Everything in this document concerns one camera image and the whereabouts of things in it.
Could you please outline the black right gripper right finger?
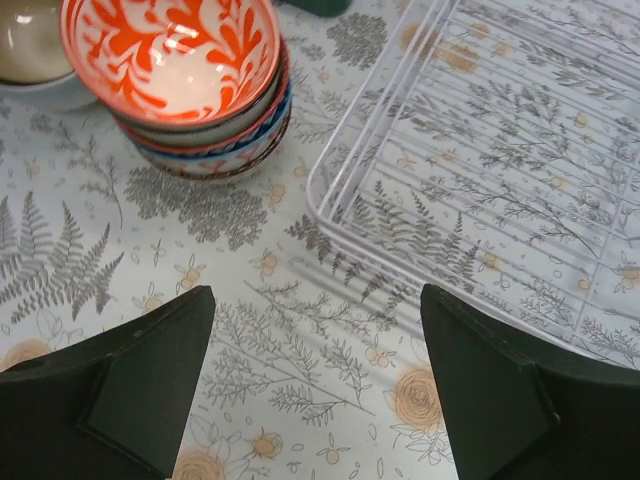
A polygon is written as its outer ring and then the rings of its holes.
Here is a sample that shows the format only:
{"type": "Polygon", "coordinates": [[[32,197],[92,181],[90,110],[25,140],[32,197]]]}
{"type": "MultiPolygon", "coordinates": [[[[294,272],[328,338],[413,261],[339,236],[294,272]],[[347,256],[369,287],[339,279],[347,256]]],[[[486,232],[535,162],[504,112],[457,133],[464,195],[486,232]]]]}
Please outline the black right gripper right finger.
{"type": "Polygon", "coordinates": [[[424,286],[421,319],[461,479],[636,479],[639,373],[424,286]]]}

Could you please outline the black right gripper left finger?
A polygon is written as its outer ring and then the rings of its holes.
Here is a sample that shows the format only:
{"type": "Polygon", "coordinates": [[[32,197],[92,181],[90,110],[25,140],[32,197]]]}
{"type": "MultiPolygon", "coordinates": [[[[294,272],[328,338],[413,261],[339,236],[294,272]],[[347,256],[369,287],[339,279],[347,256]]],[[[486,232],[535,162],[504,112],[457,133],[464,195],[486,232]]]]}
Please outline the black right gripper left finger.
{"type": "Polygon", "coordinates": [[[2,372],[2,478],[170,478],[215,308],[198,286],[2,372]]]}

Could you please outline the pale green bowl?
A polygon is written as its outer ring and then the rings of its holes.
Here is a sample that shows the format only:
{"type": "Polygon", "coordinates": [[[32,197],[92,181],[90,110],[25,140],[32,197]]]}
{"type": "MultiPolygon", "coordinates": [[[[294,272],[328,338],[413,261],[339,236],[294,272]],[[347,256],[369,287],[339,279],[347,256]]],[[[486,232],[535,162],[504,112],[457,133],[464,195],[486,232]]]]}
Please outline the pale green bowl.
{"type": "Polygon", "coordinates": [[[118,127],[133,141],[149,148],[175,154],[191,154],[197,150],[224,149],[245,140],[267,121],[282,101],[288,85],[289,50],[280,37],[279,64],[271,83],[249,107],[211,125],[186,130],[162,131],[158,127],[144,126],[111,110],[118,127]]]}

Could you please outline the white orange ring bowl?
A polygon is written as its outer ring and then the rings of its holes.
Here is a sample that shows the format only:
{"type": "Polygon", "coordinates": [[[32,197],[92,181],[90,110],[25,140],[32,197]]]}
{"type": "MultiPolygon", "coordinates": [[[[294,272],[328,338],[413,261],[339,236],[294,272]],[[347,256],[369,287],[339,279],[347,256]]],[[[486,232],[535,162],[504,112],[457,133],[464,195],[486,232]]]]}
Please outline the white orange ring bowl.
{"type": "Polygon", "coordinates": [[[59,21],[82,83],[119,114],[160,128],[239,114],[279,64],[270,1],[64,1],[59,21]]]}

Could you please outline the black gold bowl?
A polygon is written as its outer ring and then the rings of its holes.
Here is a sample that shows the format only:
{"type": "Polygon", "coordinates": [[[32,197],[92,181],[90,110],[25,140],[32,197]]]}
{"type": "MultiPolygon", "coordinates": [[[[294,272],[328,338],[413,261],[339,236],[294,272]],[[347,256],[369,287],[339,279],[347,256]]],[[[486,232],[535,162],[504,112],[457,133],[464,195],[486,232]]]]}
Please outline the black gold bowl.
{"type": "Polygon", "coordinates": [[[72,72],[60,38],[60,1],[1,0],[1,82],[40,84],[72,72]]]}

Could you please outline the brown checker pattern bowl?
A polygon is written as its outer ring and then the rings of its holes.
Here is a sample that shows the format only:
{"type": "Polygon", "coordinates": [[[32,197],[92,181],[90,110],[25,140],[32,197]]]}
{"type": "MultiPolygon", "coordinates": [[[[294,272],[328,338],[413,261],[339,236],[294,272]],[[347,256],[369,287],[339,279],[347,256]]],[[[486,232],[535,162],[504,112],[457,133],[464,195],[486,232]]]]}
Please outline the brown checker pattern bowl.
{"type": "Polygon", "coordinates": [[[207,180],[207,181],[209,180],[227,181],[231,179],[236,179],[239,176],[249,172],[250,170],[256,169],[278,147],[288,128],[290,117],[291,117],[291,109],[290,109],[290,112],[286,115],[285,120],[281,125],[281,128],[276,132],[275,137],[272,139],[272,141],[267,145],[267,147],[264,150],[259,151],[255,157],[250,158],[247,163],[240,165],[237,169],[227,171],[227,172],[219,172],[219,171],[213,170],[213,167],[227,166],[227,163],[224,161],[218,161],[215,163],[187,162],[186,164],[183,164],[182,162],[172,162],[172,161],[162,162],[153,155],[143,154],[141,151],[140,152],[142,157],[145,160],[147,160],[151,165],[173,176],[185,178],[188,180],[207,180]]]}

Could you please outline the blue triangle pattern bowl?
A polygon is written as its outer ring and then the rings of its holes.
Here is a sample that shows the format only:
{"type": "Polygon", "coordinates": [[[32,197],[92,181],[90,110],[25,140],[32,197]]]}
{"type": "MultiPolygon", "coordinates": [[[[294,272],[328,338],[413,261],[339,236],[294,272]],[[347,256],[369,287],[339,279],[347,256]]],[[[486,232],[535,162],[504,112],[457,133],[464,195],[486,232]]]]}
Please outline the blue triangle pattern bowl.
{"type": "Polygon", "coordinates": [[[286,115],[290,112],[292,103],[292,91],[290,88],[285,90],[285,96],[280,101],[275,111],[272,112],[265,122],[248,136],[218,149],[208,148],[196,153],[177,154],[164,153],[158,148],[145,146],[134,140],[134,146],[143,154],[150,154],[157,157],[162,162],[187,162],[198,163],[215,163],[224,161],[227,166],[213,167],[214,171],[227,172],[237,169],[240,165],[247,163],[250,158],[255,157],[259,151],[264,150],[267,145],[275,137],[276,132],[281,128],[286,115]]]}

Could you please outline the red diamond pattern bowl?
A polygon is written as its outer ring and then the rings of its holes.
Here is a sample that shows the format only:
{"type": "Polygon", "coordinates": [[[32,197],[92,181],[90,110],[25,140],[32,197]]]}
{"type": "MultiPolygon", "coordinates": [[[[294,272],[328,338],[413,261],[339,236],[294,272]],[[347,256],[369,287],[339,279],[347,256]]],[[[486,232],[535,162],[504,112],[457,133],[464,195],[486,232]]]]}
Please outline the red diamond pattern bowl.
{"type": "Polygon", "coordinates": [[[268,131],[286,104],[288,85],[288,73],[281,70],[278,83],[272,82],[254,106],[211,128],[162,132],[129,125],[117,116],[114,120],[131,141],[149,151],[184,158],[218,155],[242,148],[268,131]]]}

